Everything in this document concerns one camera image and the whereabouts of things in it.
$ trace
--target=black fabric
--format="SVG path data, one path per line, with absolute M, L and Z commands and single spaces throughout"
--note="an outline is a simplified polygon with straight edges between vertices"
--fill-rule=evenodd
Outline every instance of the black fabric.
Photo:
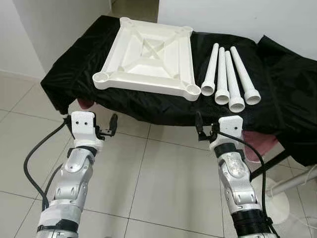
M 189 102 L 182 97 L 157 93 L 119 88 L 96 89 L 92 75 L 101 70 L 119 28 L 118 18 L 101 16 L 57 60 L 42 81 L 48 97 L 62 114 L 67 113 L 72 101 L 81 98 L 154 124 L 194 125 L 196 111 L 201 112 L 204 124 L 210 124 L 223 116 L 234 115 L 227 105 L 217 105 L 214 95 L 201 95 L 197 101 Z M 232 35 L 193 32 L 191 47 L 196 84 L 201 86 L 205 78 L 215 42 L 227 50 L 233 45 L 237 47 L 254 85 L 261 93 L 262 101 L 258 105 L 246 105 L 246 109 L 240 113 L 244 119 L 244 129 L 263 133 L 279 131 L 283 125 L 279 122 L 269 83 L 257 55 L 257 45 L 253 41 Z
M 285 125 L 279 142 L 304 166 L 317 163 L 317 61 L 301 57 L 268 37 L 259 54 Z
M 316 142 L 315 61 L 277 46 L 268 38 L 263 38 L 258 47 L 252 40 L 242 37 L 193 32 L 191 47 L 198 86 L 204 80 L 212 46 L 218 42 L 226 50 L 236 46 L 261 94 L 259 104 L 246 105 L 243 112 L 233 114 L 227 105 L 217 105 L 214 95 L 201 95 L 197 101 L 189 102 L 182 97 L 149 92 L 96 89 L 92 75 L 101 70 L 119 28 L 118 18 L 101 16 L 56 61 L 42 80 L 43 89 L 62 114 L 67 113 L 69 104 L 76 98 L 81 98 L 137 120 L 163 125 L 195 125 L 196 111 L 201 112 L 204 124 L 215 122 L 223 116 L 240 115 L 245 130 L 275 134 L 289 143 L 293 142 L 289 138 L 295 137 L 301 141 L 302 136 L 309 137 L 310 144 Z

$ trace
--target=white plastic leg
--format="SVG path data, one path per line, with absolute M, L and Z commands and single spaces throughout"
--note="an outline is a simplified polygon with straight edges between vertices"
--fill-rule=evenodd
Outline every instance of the white plastic leg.
M 244 110 L 245 105 L 241 98 L 238 82 L 234 73 L 232 59 L 229 51 L 225 52 L 226 71 L 228 79 L 228 88 L 230 92 L 229 109 L 233 113 L 239 113 Z
M 261 100 L 261 96 L 259 92 L 254 88 L 251 78 L 249 77 L 249 74 L 244 67 L 244 64 L 239 56 L 237 49 L 233 46 L 230 48 L 230 50 L 241 80 L 243 90 L 245 92 L 244 99 L 246 100 L 246 103 L 249 105 L 259 103 L 259 101 Z
M 210 96 L 214 92 L 214 75 L 216 72 L 218 48 L 219 48 L 219 44 L 214 43 L 209 64 L 208 64 L 208 68 L 207 68 L 207 72 L 206 72 L 206 76 L 205 76 L 205 80 L 201 87 L 202 94 L 205 96 Z
M 214 100 L 219 105 L 225 105 L 229 102 L 230 94 L 227 85 L 226 60 L 224 56 L 224 47 L 219 49 L 218 57 L 218 83 Z

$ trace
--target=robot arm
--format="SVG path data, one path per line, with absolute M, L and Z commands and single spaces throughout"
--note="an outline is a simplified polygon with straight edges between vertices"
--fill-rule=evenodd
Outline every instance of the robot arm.
M 77 229 L 86 201 L 88 182 L 93 175 L 95 156 L 102 149 L 105 139 L 102 135 L 115 134 L 116 120 L 114 114 L 110 129 L 101 133 L 96 126 L 94 113 L 72 113 L 75 148 L 68 151 L 53 201 L 41 213 L 36 238 L 78 238 Z
M 238 237 L 276 238 L 267 225 L 262 207 L 251 186 L 250 171 L 244 163 L 243 150 L 239 148 L 241 145 L 236 140 L 218 134 L 220 131 L 241 138 L 242 123 L 239 116 L 220 118 L 219 124 L 212 125 L 215 131 L 206 136 L 202 118 L 197 114 L 196 129 L 199 140 L 210 140 L 210 150 L 216 154 L 219 176 Z

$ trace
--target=white pole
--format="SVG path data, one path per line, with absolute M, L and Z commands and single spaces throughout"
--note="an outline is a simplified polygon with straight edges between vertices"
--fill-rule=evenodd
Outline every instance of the white pole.
M 201 87 L 202 94 L 205 96 L 210 96 L 214 92 L 214 75 L 216 72 L 218 48 L 219 48 L 219 44 L 214 43 L 209 64 L 208 64 L 208 68 L 207 68 L 207 72 L 206 72 L 206 76 L 205 76 L 205 80 Z
M 230 51 L 225 52 L 225 60 L 226 60 L 228 88 L 230 93 L 229 109 L 233 113 L 239 113 L 244 110 L 245 105 L 244 105 L 243 98 L 241 98 L 241 95 L 240 95 L 237 78 L 234 73 Z
M 244 64 L 239 56 L 237 49 L 233 46 L 230 48 L 230 50 L 241 80 L 243 90 L 245 92 L 244 99 L 246 100 L 246 103 L 249 105 L 259 103 L 261 100 L 261 96 L 259 92 L 254 88 L 253 83 L 249 77 L 246 68 L 244 67 Z
M 287 181 L 279 183 L 278 185 L 274 186 L 272 189 L 268 189 L 267 191 L 265 191 L 265 193 L 267 196 L 272 197 L 290 188 L 296 187 L 309 180 L 312 180 L 316 177 L 317 177 L 317 167 L 313 167 L 312 169 L 307 170 L 300 175 L 297 175 L 293 178 L 290 178 Z
M 226 60 L 224 56 L 224 47 L 219 49 L 218 56 L 218 83 L 214 100 L 219 105 L 225 105 L 229 102 L 230 94 L 227 85 Z

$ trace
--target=tile grout line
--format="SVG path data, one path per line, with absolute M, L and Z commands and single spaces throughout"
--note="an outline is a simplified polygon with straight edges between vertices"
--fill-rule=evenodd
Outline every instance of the tile grout line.
M 4 117 L 2 119 L 0 119 L 0 122 L 3 121 L 6 118 L 6 116 L 9 115 L 9 113 L 10 113 L 9 111 L 5 111 L 5 110 L 3 110 L 3 111 L 6 112 L 6 114 L 4 115 Z
M 137 182 L 136 182 L 136 184 L 135 184 L 135 189 L 134 189 L 134 193 L 133 193 L 133 198 L 132 198 L 132 202 L 131 202 L 131 207 L 130 207 L 130 212 L 129 212 L 128 218 L 130 218 L 130 215 L 131 215 L 131 210 L 132 210 L 132 206 L 133 206 L 134 196 L 135 196 L 135 193 L 136 193 L 136 191 L 137 191 L 138 181 L 139 181 L 139 178 L 140 178 L 142 163 L 143 163 L 143 159 L 144 159 L 144 156 L 145 156 L 145 150 L 146 150 L 148 141 L 149 141 L 149 138 L 147 138 L 147 141 L 145 142 L 144 151 L 143 151 L 143 156 L 142 156 L 142 159 L 141 159 L 141 162 L 140 162 L 139 173 L 138 173 L 138 177 L 137 177 Z
M 10 112 L 18 105 L 19 102 L 22 101 L 22 99 L 31 91 L 31 89 L 35 86 L 36 83 L 33 83 L 32 87 L 20 98 L 20 100 L 13 105 L 13 107 L 10 109 Z
M 134 202 L 134 197 L 135 197 L 135 193 L 136 193 L 136 191 L 137 191 L 138 181 L 139 181 L 139 178 L 140 178 L 140 173 L 141 173 L 141 168 L 142 168 L 142 163 L 143 163 L 143 159 L 144 159 L 144 156 L 145 156 L 145 150 L 146 150 L 146 147 L 147 147 L 147 144 L 148 144 L 148 141 L 149 141 L 149 135 L 150 135 L 151 125 L 152 125 L 152 124 L 150 124 L 150 126 L 149 126 L 149 131 L 148 131 L 148 135 L 147 135 L 147 141 L 145 142 L 144 151 L 143 151 L 143 156 L 142 156 L 142 160 L 141 160 L 141 162 L 140 162 L 139 173 L 138 173 L 137 181 L 136 181 L 136 184 L 135 184 L 135 189 L 134 189 L 133 198 L 132 198 L 131 207 L 130 207 L 129 216 L 128 216 L 128 221 L 127 221 L 127 226 L 126 226 L 126 228 L 125 228 L 123 238 L 125 238 L 125 235 L 126 235 L 126 232 L 127 232 L 127 229 L 128 229 L 128 225 L 129 225 L 129 220 L 130 220 L 130 215 L 131 215 L 132 206 L 133 206 L 133 202 Z
M 40 117 L 40 116 L 35 116 L 35 115 L 30 115 L 30 114 L 25 114 L 25 113 L 19 113 L 19 112 L 14 112 L 14 111 L 10 111 L 10 113 L 16 113 L 16 114 L 20 114 L 20 115 L 25 115 L 25 116 L 33 117 L 33 118 L 46 119 L 46 120 L 55 121 L 55 122 L 59 122 L 59 123 L 62 123 L 62 122 L 63 122 L 63 121 L 61 121 L 61 120 L 55 120 L 55 119 L 50 119 L 50 118 L 44 118 L 44 117 Z
M 173 142 L 157 140 L 157 139 L 151 139 L 151 138 L 148 138 L 148 139 L 152 140 L 152 141 L 158 141 L 158 142 L 163 142 L 163 143 L 172 144 L 172 145 L 184 146 L 184 147 L 188 147 L 188 148 L 196 149 L 196 150 L 209 151 L 209 149 L 202 149 L 202 148 L 192 147 L 192 146 L 188 146 L 188 145 L 181 145 L 181 144 L 177 144 L 177 143 L 173 143 Z
M 21 222 L 21 224 L 20 224 L 18 230 L 16 231 L 16 233 L 15 233 L 15 235 L 14 235 L 14 238 L 17 236 L 17 234 L 18 234 L 19 230 L 21 229 L 21 227 L 22 227 L 22 225 L 23 225 L 23 223 L 24 223 L 26 217 L 29 215 L 29 213 L 30 213 L 30 211 L 31 211 L 31 209 L 32 209 L 32 207 L 33 207 L 35 201 L 36 201 L 36 199 L 33 200 L 33 202 L 32 202 L 32 204 L 31 204 L 31 206 L 30 206 L 28 212 L 27 212 L 26 215 L 24 216 L 24 218 L 23 218 L 23 220 L 22 220 L 22 222 Z
M 209 235 L 209 234 L 202 233 L 202 232 L 195 232 L 195 231 L 191 231 L 191 230 L 187 230 L 187 229 L 182 229 L 182 228 L 177 228 L 177 227 L 171 227 L 171 226 L 167 226 L 167 225 L 162 225 L 162 224 L 159 224 L 159 223 L 147 222 L 147 221 L 143 221 L 143 220 L 139 220 L 139 219 L 135 219 L 135 218 L 129 218 L 129 220 L 133 220 L 133 221 L 137 221 L 137 222 L 145 222 L 145 223 L 149 223 L 149 224 L 153 224 L 153 225 L 157 225 L 157 226 L 161 226 L 161 227 L 168 227 L 168 228 L 172 228 L 172 229 L 176 229 L 176 230 L 181 230 L 181 231 L 186 231 L 186 232 L 192 232 L 192 233 L 201 234 L 201 235 L 205 235 L 205 236 L 209 236 L 209 237 L 214 237 L 214 238 L 223 238 L 223 237 L 219 237 L 219 236 L 215 236 L 215 235 Z
M 291 168 L 291 164 L 289 163 L 289 158 L 286 158 L 286 161 L 287 161 L 288 167 Z
M 307 219 L 307 216 L 306 216 L 306 212 L 305 212 L 305 209 L 304 209 L 304 205 L 303 205 L 303 201 L 302 201 L 302 198 L 301 198 L 301 194 L 300 194 L 300 192 L 299 192 L 299 190 L 298 190 L 298 186 L 296 186 L 296 190 L 297 190 L 298 197 L 299 197 L 299 200 L 300 200 L 301 205 L 302 205 L 302 209 L 303 209 L 303 213 L 304 213 L 304 216 L 305 216 L 306 224 L 307 224 L 307 225 L 310 225 L 310 223 L 309 223 L 309 221 L 308 221 L 308 219 Z M 311 228 L 308 227 L 308 226 L 306 226 L 306 227 L 308 228 L 309 233 L 311 234 L 311 237 L 313 238 L 313 235 L 314 235 L 314 234 L 312 234 Z
M 126 225 L 126 227 L 125 227 L 125 231 L 124 231 L 123 238 L 125 238 L 125 235 L 127 234 L 128 225 L 129 225 L 129 220 L 130 220 L 130 218 L 128 218 L 128 220 L 127 220 L 127 225 Z
M 30 199 L 36 199 L 34 197 L 29 197 L 29 196 L 25 196 L 25 195 L 20 195 L 20 194 L 17 194 L 17 193 L 13 193 L 13 192 L 7 192 L 7 191 L 2 191 L 0 190 L 0 192 L 3 192 L 3 193 L 7 193 L 7 194 L 10 194 L 10 195 L 15 195 L 15 196 L 19 196 L 19 197 L 24 197 L 24 198 L 30 198 Z
M 128 134 L 128 133 L 125 133 L 125 132 L 121 132 L 121 131 L 117 131 L 116 133 L 122 134 L 122 135 L 134 136 L 134 137 L 138 137 L 138 138 L 141 138 L 141 139 L 147 139 L 146 136 L 144 137 L 144 136 L 140 136 L 140 135 L 131 135 L 131 134 Z
M 99 212 L 99 211 L 94 211 L 94 210 L 90 210 L 90 209 L 83 209 L 84 211 L 89 211 L 89 212 L 95 212 L 95 213 L 99 213 L 99 214 L 104 214 L 104 215 L 109 215 L 109 216 L 114 216 L 114 217 L 120 217 L 120 218 L 124 218 L 124 219 L 128 219 L 127 217 L 123 217 L 123 216 L 119 216 L 119 215 L 114 215 L 111 213 L 107 213 L 107 212 Z

